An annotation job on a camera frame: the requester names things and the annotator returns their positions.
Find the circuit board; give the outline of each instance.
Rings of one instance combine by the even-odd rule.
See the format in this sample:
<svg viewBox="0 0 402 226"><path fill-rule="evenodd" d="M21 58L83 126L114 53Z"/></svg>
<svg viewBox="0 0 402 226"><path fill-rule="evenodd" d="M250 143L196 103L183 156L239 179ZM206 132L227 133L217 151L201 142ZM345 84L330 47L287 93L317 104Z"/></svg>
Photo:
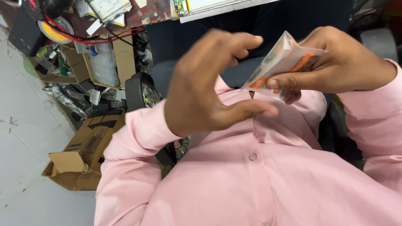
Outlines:
<svg viewBox="0 0 402 226"><path fill-rule="evenodd" d="M173 0L174 8L176 9L176 13L178 16L185 16L190 13L190 6L188 0Z"/></svg>

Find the hand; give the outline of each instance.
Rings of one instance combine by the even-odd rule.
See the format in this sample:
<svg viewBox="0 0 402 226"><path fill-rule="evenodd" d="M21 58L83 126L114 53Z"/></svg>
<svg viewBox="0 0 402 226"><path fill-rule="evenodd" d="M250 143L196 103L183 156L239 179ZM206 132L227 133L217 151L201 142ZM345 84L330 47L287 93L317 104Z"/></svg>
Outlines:
<svg viewBox="0 0 402 226"><path fill-rule="evenodd" d="M325 49L328 53L313 65L312 72L279 74L267 80L267 87L343 93L375 90L390 83L396 76L396 68L392 63L376 56L354 38L334 27L316 28L299 45ZM299 98L294 92L289 92L287 103Z"/></svg>
<svg viewBox="0 0 402 226"><path fill-rule="evenodd" d="M177 136L224 130L261 114L278 115L278 109L259 100L226 106L214 91L220 72L248 56L247 49L261 45L262 37L248 33L211 30L178 61L165 104L165 120Z"/></svg>

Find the pink shirt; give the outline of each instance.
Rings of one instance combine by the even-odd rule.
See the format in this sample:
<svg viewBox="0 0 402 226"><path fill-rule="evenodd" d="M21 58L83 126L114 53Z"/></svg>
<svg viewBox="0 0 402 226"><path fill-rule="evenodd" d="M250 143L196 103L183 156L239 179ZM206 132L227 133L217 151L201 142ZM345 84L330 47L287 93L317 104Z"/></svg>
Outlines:
<svg viewBox="0 0 402 226"><path fill-rule="evenodd" d="M226 105L250 99L219 77ZM248 119L193 134L187 154L161 180L154 155L179 139L164 102L126 115L105 150L96 192L96 226L402 225L402 71L374 91L340 94L349 136L366 157L364 172L321 150L320 92L292 105L255 93L279 108L277 118Z"/></svg>

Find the solder wire spool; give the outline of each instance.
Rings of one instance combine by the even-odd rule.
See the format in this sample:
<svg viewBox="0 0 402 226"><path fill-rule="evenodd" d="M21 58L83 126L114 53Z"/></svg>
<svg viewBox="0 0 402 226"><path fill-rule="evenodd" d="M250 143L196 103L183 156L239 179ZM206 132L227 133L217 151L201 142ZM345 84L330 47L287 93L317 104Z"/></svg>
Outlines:
<svg viewBox="0 0 402 226"><path fill-rule="evenodd" d="M74 30L72 26L67 22L66 19L59 16L58 18L54 19L54 21L62 28L64 28L68 33L74 34ZM38 26L43 34L48 37L50 40L60 43L60 44L67 44L70 43L71 40L62 36L61 34L55 32L49 25L47 25L43 21L38 21Z"/></svg>

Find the red wire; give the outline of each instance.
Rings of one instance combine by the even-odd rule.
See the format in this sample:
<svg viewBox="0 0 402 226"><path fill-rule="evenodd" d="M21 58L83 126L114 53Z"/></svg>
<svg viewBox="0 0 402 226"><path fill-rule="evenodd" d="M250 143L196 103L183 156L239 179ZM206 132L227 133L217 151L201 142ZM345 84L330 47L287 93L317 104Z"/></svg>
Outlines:
<svg viewBox="0 0 402 226"><path fill-rule="evenodd" d="M54 25L55 25L57 28L59 28L60 30L62 30L62 31L64 31L64 32L67 32L64 28L62 28L59 24L57 24L53 19L51 19L51 18L48 17L47 15L45 15L45 17L46 17L46 19L48 20L48 21L46 21L47 23L49 23L49 21L50 21L52 24L54 24ZM67 39L69 39L69 40L71 40L71 41L78 42L78 43L82 43L82 44L86 44L86 45L97 45L97 44L103 44L103 43L110 43L110 42L113 42L113 41L118 40L118 38L114 38L114 39L110 39L110 40L107 40L107 41L97 41L97 42L82 41L82 40L79 40L79 39L77 39L77 38L75 38L75 37L72 37L72 36L63 34L63 33L59 32L58 30L55 30L54 28L52 28L52 29L53 29L53 31L57 32L57 33L60 34L61 36L65 37L65 38L67 38ZM142 28L134 28L134 29L130 29L130 30L125 30L125 31L119 33L117 36L119 36L119 35L121 35L121 34L123 34L123 33L126 33L126 32L128 32L128 31L138 31L138 32L131 33L131 34L128 34L128 35L120 36L120 38L124 38L124 37L128 37L128 36L132 36L132 35L139 34L139 33L143 32L144 30L145 30L145 29L142 29Z"/></svg>
<svg viewBox="0 0 402 226"><path fill-rule="evenodd" d="M356 18L356 17L358 17L358 16L363 16L363 15L365 15L365 14L369 14L369 13L375 11L375 10L376 10L376 8L373 8L373 9L371 9L371 10L367 10L366 12L362 12L362 13L360 13L360 14L357 14L357 15L352 16L352 18Z"/></svg>

